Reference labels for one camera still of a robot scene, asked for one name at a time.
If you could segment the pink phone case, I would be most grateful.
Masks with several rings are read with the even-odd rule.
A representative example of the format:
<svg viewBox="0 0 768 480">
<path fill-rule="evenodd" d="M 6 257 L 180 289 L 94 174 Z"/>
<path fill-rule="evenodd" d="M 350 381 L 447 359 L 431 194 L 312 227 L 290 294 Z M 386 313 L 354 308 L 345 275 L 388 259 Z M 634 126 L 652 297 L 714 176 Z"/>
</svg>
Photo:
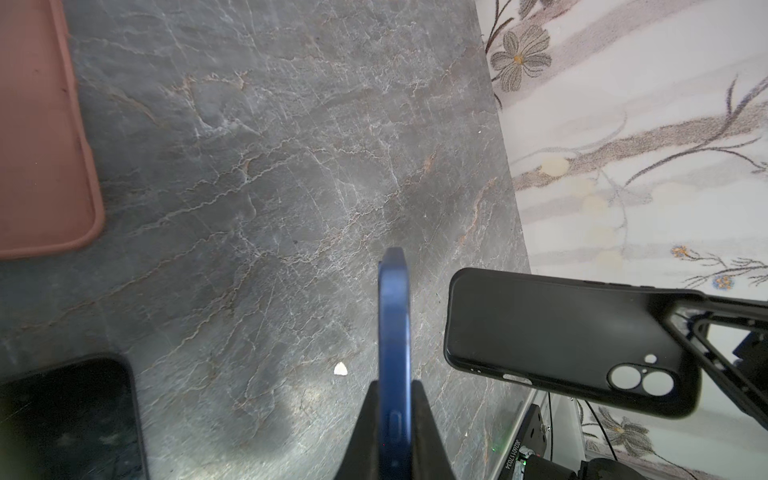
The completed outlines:
<svg viewBox="0 0 768 480">
<path fill-rule="evenodd" d="M 82 248 L 105 210 L 59 1 L 1 4 L 1 257 Z"/>
</svg>

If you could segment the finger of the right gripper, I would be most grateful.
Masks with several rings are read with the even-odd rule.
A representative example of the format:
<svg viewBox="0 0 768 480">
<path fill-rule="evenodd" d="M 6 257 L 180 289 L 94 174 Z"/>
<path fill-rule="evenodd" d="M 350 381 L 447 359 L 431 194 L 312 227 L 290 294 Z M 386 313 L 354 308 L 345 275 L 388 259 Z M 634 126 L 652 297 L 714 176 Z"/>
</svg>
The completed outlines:
<svg viewBox="0 0 768 480">
<path fill-rule="evenodd" d="M 660 317 L 720 391 L 767 426 L 767 303 L 678 294 Z"/>
</svg>

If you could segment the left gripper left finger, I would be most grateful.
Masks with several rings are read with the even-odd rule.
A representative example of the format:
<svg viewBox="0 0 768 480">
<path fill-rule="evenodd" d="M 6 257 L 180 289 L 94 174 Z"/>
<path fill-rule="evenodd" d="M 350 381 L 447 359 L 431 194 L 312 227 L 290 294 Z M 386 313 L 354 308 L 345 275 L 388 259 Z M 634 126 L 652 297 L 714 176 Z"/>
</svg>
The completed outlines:
<svg viewBox="0 0 768 480">
<path fill-rule="evenodd" d="M 370 383 L 335 480 L 379 479 L 378 382 Z"/>
</svg>

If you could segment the black phone case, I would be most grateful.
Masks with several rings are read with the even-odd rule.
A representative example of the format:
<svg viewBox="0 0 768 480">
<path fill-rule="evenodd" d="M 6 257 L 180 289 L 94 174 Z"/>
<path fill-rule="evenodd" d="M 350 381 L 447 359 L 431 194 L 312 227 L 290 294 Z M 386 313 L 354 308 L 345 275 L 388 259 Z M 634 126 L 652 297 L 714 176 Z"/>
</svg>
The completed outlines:
<svg viewBox="0 0 768 480">
<path fill-rule="evenodd" d="M 662 325 L 694 290 L 478 268 L 449 284 L 444 356 L 454 368 L 624 410 L 679 419 L 701 371 Z"/>
</svg>

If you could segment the black phone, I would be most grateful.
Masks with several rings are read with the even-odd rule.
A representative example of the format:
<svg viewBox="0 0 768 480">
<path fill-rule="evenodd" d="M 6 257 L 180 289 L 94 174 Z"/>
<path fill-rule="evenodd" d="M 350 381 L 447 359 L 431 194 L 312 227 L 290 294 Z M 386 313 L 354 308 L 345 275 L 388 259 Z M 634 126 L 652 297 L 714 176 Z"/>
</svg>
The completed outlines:
<svg viewBox="0 0 768 480">
<path fill-rule="evenodd" d="M 385 251 L 378 268 L 378 453 L 382 479 L 412 472 L 410 283 L 404 251 Z"/>
</svg>

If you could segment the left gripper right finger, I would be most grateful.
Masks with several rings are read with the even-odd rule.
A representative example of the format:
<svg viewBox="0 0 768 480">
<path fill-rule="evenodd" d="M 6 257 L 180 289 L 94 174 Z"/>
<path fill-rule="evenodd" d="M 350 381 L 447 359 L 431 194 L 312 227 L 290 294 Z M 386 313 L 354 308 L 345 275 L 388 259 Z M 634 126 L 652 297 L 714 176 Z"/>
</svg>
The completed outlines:
<svg viewBox="0 0 768 480">
<path fill-rule="evenodd" d="M 411 382 L 412 473 L 414 480 L 455 480 L 425 388 Z"/>
</svg>

